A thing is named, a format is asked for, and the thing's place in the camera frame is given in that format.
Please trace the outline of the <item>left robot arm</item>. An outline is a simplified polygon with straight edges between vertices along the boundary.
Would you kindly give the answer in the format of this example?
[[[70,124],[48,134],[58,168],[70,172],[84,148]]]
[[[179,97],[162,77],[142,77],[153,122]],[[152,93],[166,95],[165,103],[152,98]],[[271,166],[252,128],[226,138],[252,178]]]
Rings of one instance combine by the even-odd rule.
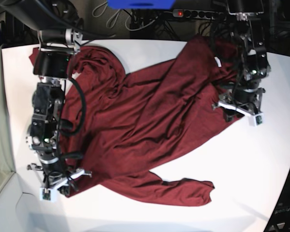
[[[233,64],[237,76],[233,81],[221,84],[225,92],[213,108],[223,109],[226,122],[247,116],[250,125],[256,127],[264,122],[261,101],[265,89],[260,87],[260,83],[271,71],[259,17],[264,12],[263,3],[260,0],[228,0],[226,9],[227,13],[221,17],[233,20],[230,36],[236,45],[237,55],[225,58],[219,54],[214,41],[217,24],[210,30],[210,48],[216,60]]]

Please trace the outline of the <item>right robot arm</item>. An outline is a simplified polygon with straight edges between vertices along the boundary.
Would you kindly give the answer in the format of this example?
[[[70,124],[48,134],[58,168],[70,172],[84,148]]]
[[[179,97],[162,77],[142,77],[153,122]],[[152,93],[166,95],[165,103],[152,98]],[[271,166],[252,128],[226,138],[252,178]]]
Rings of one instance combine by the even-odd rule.
[[[85,121],[85,95],[71,74],[73,58],[82,47],[84,21],[68,0],[1,0],[0,7],[37,32],[39,50],[33,73],[39,82],[32,96],[33,115],[26,142],[40,164],[29,164],[28,169],[36,174],[43,172],[38,177],[40,199],[54,202],[58,193],[68,195],[71,189],[78,190],[76,179],[91,176],[90,171],[65,162],[81,160],[81,152],[62,153],[59,145],[61,135],[76,135]],[[75,86],[81,99],[77,126],[62,118],[67,81]]]

